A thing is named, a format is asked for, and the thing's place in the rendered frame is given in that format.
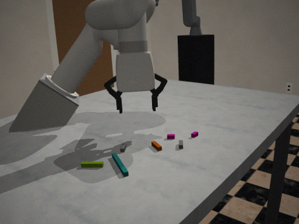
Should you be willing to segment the orange rectangular block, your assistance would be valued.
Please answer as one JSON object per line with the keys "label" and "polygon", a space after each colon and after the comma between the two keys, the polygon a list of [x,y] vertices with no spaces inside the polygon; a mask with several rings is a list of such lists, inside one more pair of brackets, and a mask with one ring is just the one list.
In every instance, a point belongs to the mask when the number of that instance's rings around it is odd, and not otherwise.
{"label": "orange rectangular block", "polygon": [[158,151],[162,150],[162,146],[160,146],[156,141],[152,142],[152,146],[157,149]]}

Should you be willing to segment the lime green rod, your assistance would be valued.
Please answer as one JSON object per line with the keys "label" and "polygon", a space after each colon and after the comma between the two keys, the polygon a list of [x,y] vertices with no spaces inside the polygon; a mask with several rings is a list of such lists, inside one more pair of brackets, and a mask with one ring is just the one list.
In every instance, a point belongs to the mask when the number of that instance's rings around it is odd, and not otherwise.
{"label": "lime green rod", "polygon": [[103,168],[103,162],[81,162],[82,168]]}

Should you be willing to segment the magenta rod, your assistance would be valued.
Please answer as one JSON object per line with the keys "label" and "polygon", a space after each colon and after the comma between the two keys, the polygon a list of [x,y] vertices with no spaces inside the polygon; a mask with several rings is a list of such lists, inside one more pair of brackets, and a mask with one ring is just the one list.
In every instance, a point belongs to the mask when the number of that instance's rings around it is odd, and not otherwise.
{"label": "magenta rod", "polygon": [[192,137],[192,138],[195,138],[195,137],[197,137],[197,136],[198,136],[198,132],[195,131],[195,132],[191,133],[191,137]]}
{"label": "magenta rod", "polygon": [[167,134],[167,139],[175,139],[175,134]]}

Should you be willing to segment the turquoise rod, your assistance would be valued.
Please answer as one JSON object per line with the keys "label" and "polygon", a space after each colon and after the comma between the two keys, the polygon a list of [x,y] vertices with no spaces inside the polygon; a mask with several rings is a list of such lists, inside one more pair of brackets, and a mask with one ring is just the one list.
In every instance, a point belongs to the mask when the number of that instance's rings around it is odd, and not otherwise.
{"label": "turquoise rod", "polygon": [[120,160],[120,158],[118,157],[118,155],[116,153],[112,153],[112,158],[114,159],[115,163],[117,164],[118,168],[120,169],[121,173],[123,174],[123,176],[128,176],[129,172],[126,169],[126,167],[124,166],[124,164],[122,163],[122,161]]}

